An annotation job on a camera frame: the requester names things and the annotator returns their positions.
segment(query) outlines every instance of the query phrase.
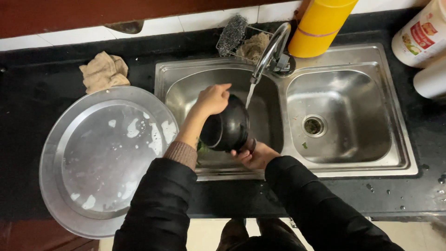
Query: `red label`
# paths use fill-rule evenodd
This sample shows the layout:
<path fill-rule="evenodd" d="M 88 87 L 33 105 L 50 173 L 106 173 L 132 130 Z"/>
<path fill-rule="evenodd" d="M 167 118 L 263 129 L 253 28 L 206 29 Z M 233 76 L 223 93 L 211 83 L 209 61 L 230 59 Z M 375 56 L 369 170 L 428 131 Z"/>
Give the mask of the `red label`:
<path fill-rule="evenodd" d="M 425 50 L 431 47 L 431 45 L 435 44 L 434 41 L 430 40 L 426 36 L 426 34 L 424 34 L 419 21 L 412 27 L 410 27 L 410 33 L 412 34 L 412 37 L 414 38 L 415 42 Z"/>

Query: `tiled wall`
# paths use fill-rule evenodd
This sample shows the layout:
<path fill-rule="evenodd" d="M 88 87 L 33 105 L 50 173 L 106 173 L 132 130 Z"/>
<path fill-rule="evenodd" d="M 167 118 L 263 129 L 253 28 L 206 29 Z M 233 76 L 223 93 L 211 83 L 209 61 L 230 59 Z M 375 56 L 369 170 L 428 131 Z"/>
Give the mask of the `tiled wall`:
<path fill-rule="evenodd" d="M 301 2 L 300 0 L 151 19 L 146 20 L 142 31 L 134 35 L 117 32 L 103 26 L 97 26 L 16 38 L 4 38 L 0 39 L 0 51 L 144 37 L 224 27 L 228 18 L 236 13 L 247 17 L 250 24 L 288 21 L 293 18 L 293 12 L 300 6 Z M 359 0 L 352 14 L 425 6 L 428 2 L 429 0 Z"/>

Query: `yellow bottle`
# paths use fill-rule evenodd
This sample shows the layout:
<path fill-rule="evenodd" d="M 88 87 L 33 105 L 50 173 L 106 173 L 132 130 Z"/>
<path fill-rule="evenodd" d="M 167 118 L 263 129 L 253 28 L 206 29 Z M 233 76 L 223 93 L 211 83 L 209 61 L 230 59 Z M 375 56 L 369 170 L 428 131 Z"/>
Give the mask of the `yellow bottle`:
<path fill-rule="evenodd" d="M 311 0 L 289 45 L 298 58 L 324 53 L 338 34 L 358 0 Z"/>

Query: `floor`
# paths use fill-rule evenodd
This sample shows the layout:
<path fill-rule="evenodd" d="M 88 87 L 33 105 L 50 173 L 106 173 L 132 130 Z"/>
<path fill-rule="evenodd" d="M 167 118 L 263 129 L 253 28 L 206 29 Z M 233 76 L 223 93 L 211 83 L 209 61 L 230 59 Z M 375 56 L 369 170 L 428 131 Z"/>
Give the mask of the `floor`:
<path fill-rule="evenodd" d="M 187 233 L 188 251 L 215 250 L 220 241 L 221 230 L 229 219 L 194 219 L 190 221 Z M 288 218 L 282 219 L 290 225 Z M 390 239 L 406 251 L 446 251 L 446 239 L 442 234 L 433 230 L 428 222 L 373 222 L 389 235 Z M 255 219 L 246 220 L 249 236 L 260 235 Z M 294 229 L 307 250 L 313 248 L 305 241 L 298 229 Z M 100 251 L 111 251 L 113 238 L 100 241 Z"/>

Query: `black bowl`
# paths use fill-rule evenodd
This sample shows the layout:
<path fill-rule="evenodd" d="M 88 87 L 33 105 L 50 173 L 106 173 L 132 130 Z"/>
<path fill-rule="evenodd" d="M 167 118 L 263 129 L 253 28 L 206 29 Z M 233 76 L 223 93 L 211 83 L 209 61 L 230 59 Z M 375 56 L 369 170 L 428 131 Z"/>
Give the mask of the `black bowl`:
<path fill-rule="evenodd" d="M 206 119 L 200 134 L 201 141 L 215 151 L 240 150 L 248 139 L 249 115 L 245 104 L 234 94 L 227 107 Z"/>

